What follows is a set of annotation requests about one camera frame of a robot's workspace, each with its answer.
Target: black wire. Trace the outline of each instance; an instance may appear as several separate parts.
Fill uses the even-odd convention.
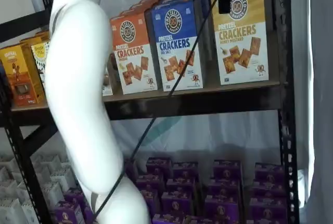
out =
[[[188,65],[188,63],[189,63],[189,61],[190,61],[190,59],[191,59],[191,57],[192,57],[192,55],[193,55],[194,49],[196,48],[196,46],[197,46],[197,44],[198,44],[199,37],[200,37],[201,34],[202,34],[204,24],[206,23],[206,21],[207,21],[207,19],[208,19],[208,16],[209,16],[209,14],[211,13],[211,11],[212,11],[213,7],[215,6],[216,2],[217,2],[217,0],[214,0],[214,1],[213,1],[213,3],[211,4],[211,6],[210,6],[210,8],[209,8],[209,11],[208,11],[207,15],[205,16],[203,22],[201,23],[201,26],[200,26],[200,29],[199,29],[199,32],[198,32],[198,36],[197,36],[197,38],[196,38],[196,40],[195,40],[195,42],[194,42],[194,45],[193,45],[193,47],[192,47],[192,49],[191,49],[191,52],[190,52],[190,54],[189,54],[189,58],[186,60],[186,62],[185,62],[185,66],[184,66],[184,68],[183,68],[181,74],[179,75],[179,77],[178,77],[176,83],[173,85],[171,91],[170,91],[169,94],[167,95],[167,98],[170,98],[170,97],[172,96],[172,94],[173,94],[173,92],[175,91],[177,85],[179,84],[181,78],[183,77],[183,74],[185,73],[185,70],[186,70],[186,68],[187,68],[187,65]],[[119,177],[118,177],[116,183],[114,184],[113,188],[111,189],[111,191],[110,191],[110,193],[108,194],[108,196],[105,198],[104,202],[102,203],[102,205],[100,206],[100,208],[98,209],[98,211],[94,214],[93,221],[96,220],[97,216],[98,216],[98,215],[100,214],[100,212],[103,210],[103,208],[105,207],[105,205],[107,204],[107,202],[108,202],[109,199],[111,198],[112,194],[115,192],[115,190],[116,190],[117,186],[119,185],[121,179],[124,177],[124,175],[125,175],[125,173],[126,173],[126,167],[127,167],[131,162],[134,161],[134,157],[135,157],[137,151],[139,150],[139,148],[140,148],[140,146],[141,146],[143,140],[145,139],[146,135],[148,134],[148,131],[150,130],[151,126],[152,126],[153,123],[156,121],[156,118],[157,118],[156,116],[154,116],[154,117],[152,118],[152,120],[150,121],[149,125],[147,126],[145,132],[144,132],[144,133],[142,134],[142,136],[140,137],[139,142],[137,143],[137,145],[136,145],[134,151],[132,152],[130,159],[129,159],[129,160],[127,161],[127,163],[124,165],[123,170],[122,170],[122,172],[120,173],[120,175],[119,175]]]

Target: orange cracker box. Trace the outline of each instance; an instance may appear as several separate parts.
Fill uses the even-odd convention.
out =
[[[0,58],[17,106],[37,104],[45,100],[42,83],[28,43],[0,49]]]
[[[149,8],[111,19],[113,50],[124,94],[157,90],[161,84]]]

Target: pretzel crackers box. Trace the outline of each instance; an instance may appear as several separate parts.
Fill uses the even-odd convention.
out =
[[[190,56],[202,22],[201,0],[176,0],[158,5],[152,10],[152,18],[163,90],[172,89],[188,59],[176,90],[203,88],[205,68],[201,37]]]
[[[221,85],[268,80],[264,0],[230,0],[213,21]]]
[[[0,49],[0,59],[17,106],[44,101],[42,83],[28,43]]]
[[[111,19],[113,50],[124,94],[157,90],[160,78],[149,8]]]

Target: yellow box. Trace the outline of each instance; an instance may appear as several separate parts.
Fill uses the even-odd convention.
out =
[[[221,85],[268,80],[264,0],[230,0],[230,13],[213,8]]]
[[[0,59],[17,106],[45,101],[42,83],[28,43],[0,49]]]

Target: pretzelized logo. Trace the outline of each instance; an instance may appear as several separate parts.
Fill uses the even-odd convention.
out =
[[[182,16],[178,10],[170,9],[165,16],[166,29],[171,34],[176,34],[182,27]]]
[[[120,25],[120,35],[125,42],[131,43],[135,38],[135,28],[130,21],[123,21]]]
[[[234,20],[240,20],[248,11],[247,0],[230,0],[230,17]]]

